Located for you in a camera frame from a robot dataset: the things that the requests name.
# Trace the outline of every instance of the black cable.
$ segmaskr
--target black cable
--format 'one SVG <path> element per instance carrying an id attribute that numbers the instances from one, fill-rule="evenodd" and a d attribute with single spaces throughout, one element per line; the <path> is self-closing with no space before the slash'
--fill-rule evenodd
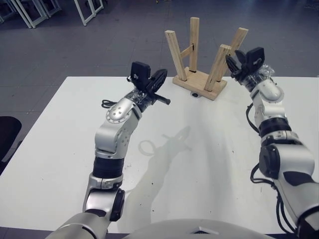
<path id="1" fill-rule="evenodd" d="M 248 121 L 248 124 L 250 125 L 250 127 L 259 134 L 259 130 L 258 128 L 250 121 L 248 115 L 249 115 L 249 111 L 252 108 L 253 104 L 250 104 L 247 109 L 246 109 L 246 119 Z M 282 217 L 285 221 L 285 223 L 287 224 L 287 226 L 293 231 L 293 233 L 296 233 L 297 230 L 290 224 L 290 222 L 288 221 L 287 217 L 286 217 L 286 213 L 285 213 L 285 209 L 284 209 L 284 202 L 282 197 L 280 196 L 279 190 L 276 187 L 275 183 L 271 180 L 265 179 L 265 178 L 255 178 L 254 175 L 257 172 L 257 170 L 259 169 L 259 163 L 257 163 L 255 165 L 255 167 L 253 167 L 253 169 L 251 170 L 250 173 L 250 181 L 252 183 L 266 183 L 269 184 L 273 189 L 275 189 L 277 191 L 277 203 L 276 203 L 276 217 L 277 217 L 277 222 L 279 224 L 279 227 L 281 228 L 281 230 L 283 230 L 285 233 L 291 234 L 290 231 L 288 231 L 287 229 L 284 228 L 281 219 L 280 219 L 280 213 L 282 214 Z"/>
<path id="2" fill-rule="evenodd" d="M 109 109 L 113 105 L 115 105 L 117 102 L 109 101 L 109 100 L 102 100 L 101 106 L 105 109 Z"/>
<path id="3" fill-rule="evenodd" d="M 295 233 L 296 229 L 290 224 L 290 222 L 288 221 L 288 219 L 286 217 L 283 199 L 280 195 L 279 195 L 279 197 L 280 197 L 280 211 L 281 211 L 281 214 L 283 215 L 283 219 L 284 219 L 285 223 L 287 224 L 287 226 L 290 228 L 290 230 L 292 230 Z"/>
<path id="4" fill-rule="evenodd" d="M 280 220 L 280 215 L 279 215 L 280 201 L 279 201 L 279 197 L 278 197 L 278 196 L 277 196 L 277 204 L 276 204 L 276 217 L 277 217 L 277 222 L 278 222 L 279 227 L 281 228 L 281 230 L 283 230 L 285 233 L 290 234 L 290 232 L 284 228 L 284 226 L 282 225 L 281 220 Z"/>
<path id="5" fill-rule="evenodd" d="M 259 134 L 258 128 L 250 121 L 249 116 L 248 116 L 249 111 L 250 111 L 250 109 L 252 108 L 252 106 L 253 106 L 253 103 L 251 103 L 249 106 L 247 106 L 246 119 L 247 119 L 248 124 L 250 125 L 250 127 L 251 127 L 257 134 Z"/>

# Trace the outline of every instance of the wooden plank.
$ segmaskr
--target wooden plank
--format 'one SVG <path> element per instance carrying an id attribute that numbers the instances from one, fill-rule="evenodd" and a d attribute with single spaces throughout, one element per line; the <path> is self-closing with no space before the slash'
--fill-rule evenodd
<path id="1" fill-rule="evenodd" d="M 181 52 L 180 56 L 182 58 L 188 56 L 191 52 L 193 52 L 193 48 L 194 48 L 194 45 L 190 45 L 188 48 L 186 48 L 185 50 Z"/>
<path id="2" fill-rule="evenodd" d="M 198 36 L 199 36 L 199 18 L 191 17 L 189 45 L 194 44 L 194 50 L 189 55 L 189 70 L 192 72 L 196 72 L 197 70 Z"/>
<path id="3" fill-rule="evenodd" d="M 221 81 L 221 78 L 224 76 L 227 69 L 226 55 L 229 55 L 230 51 L 230 46 L 224 44 L 220 45 L 217 55 L 215 57 L 215 61 L 211 67 L 209 76 L 207 78 L 205 90 L 212 91 L 215 82 Z"/>
<path id="4" fill-rule="evenodd" d="M 210 100 L 216 99 L 216 97 L 220 94 L 220 92 L 225 88 L 227 81 L 221 80 L 221 82 L 216 82 L 213 86 L 212 91 L 206 91 L 204 90 L 204 86 L 206 84 L 206 80 L 208 77 L 208 74 L 196 71 L 191 72 L 189 71 L 189 68 L 185 68 L 185 72 L 187 75 L 187 81 L 181 81 L 178 76 L 175 76 L 173 78 L 173 83 L 181 86 L 191 92 L 198 93 L 201 96 L 204 96 Z"/>
<path id="5" fill-rule="evenodd" d="M 165 31 L 165 36 L 168 42 L 171 56 L 174 61 L 177 75 L 182 81 L 187 81 L 186 73 L 184 71 L 184 64 L 180 55 L 180 50 L 179 50 L 176 34 L 174 31 L 167 30 Z"/>
<path id="6" fill-rule="evenodd" d="M 245 39 L 246 35 L 248 33 L 248 29 L 245 28 L 238 28 L 236 31 L 236 34 L 230 44 L 231 46 L 231 51 L 230 51 L 230 55 L 233 56 L 235 54 L 235 50 L 238 50 L 241 43 L 243 42 L 243 40 Z"/>

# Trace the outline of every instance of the white table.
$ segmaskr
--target white table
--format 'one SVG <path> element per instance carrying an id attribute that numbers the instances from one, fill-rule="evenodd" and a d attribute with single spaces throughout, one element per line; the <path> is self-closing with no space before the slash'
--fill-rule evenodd
<path id="1" fill-rule="evenodd" d="M 171 105 L 149 107 L 132 135 L 122 185 L 131 191 L 111 233 L 177 218 L 282 232 L 276 192 L 249 181 L 260 149 L 245 119 L 249 93 L 225 78 L 228 85 L 214 102 L 195 99 L 167 79 L 159 94 Z M 318 78 L 275 79 L 286 93 L 291 127 L 316 157 L 318 181 Z M 101 100 L 117 101 L 132 86 L 124 77 L 65 80 L 0 177 L 0 226 L 55 230 L 81 211 L 95 131 L 106 113 Z"/>

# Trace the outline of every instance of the black chair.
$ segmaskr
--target black chair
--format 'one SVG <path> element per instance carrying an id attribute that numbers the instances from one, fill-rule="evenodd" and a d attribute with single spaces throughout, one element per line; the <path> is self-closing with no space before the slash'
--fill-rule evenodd
<path id="1" fill-rule="evenodd" d="M 21 122 L 14 117 L 0 117 L 0 175 L 9 163 L 11 157 L 6 162 L 2 162 L 2 160 L 10 150 L 21 127 Z"/>

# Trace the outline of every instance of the white chair leg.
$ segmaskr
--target white chair leg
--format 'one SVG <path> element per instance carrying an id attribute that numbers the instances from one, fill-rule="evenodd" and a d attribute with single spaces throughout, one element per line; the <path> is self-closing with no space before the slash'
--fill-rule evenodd
<path id="1" fill-rule="evenodd" d="M 80 8 L 79 2 L 78 2 L 78 0 L 74 0 L 74 2 L 75 2 L 75 5 L 76 5 L 76 8 L 78 9 L 78 12 L 79 12 L 79 14 L 80 14 L 80 18 L 81 18 L 81 20 L 82 20 L 82 22 L 83 22 L 83 25 L 86 26 L 86 22 L 85 22 L 85 19 L 84 19 L 82 10 L 81 10 L 81 8 Z"/>
<path id="2" fill-rule="evenodd" d="M 25 15 L 23 14 L 23 12 L 21 11 L 21 9 L 19 8 L 19 5 L 15 2 L 15 0 L 11 0 L 11 3 L 13 4 L 13 6 L 15 7 L 15 9 L 17 10 L 17 12 L 20 14 L 20 16 L 22 17 L 23 21 L 25 22 L 25 24 L 28 26 L 28 28 L 32 28 L 30 22 L 28 21 L 28 19 L 25 17 Z"/>

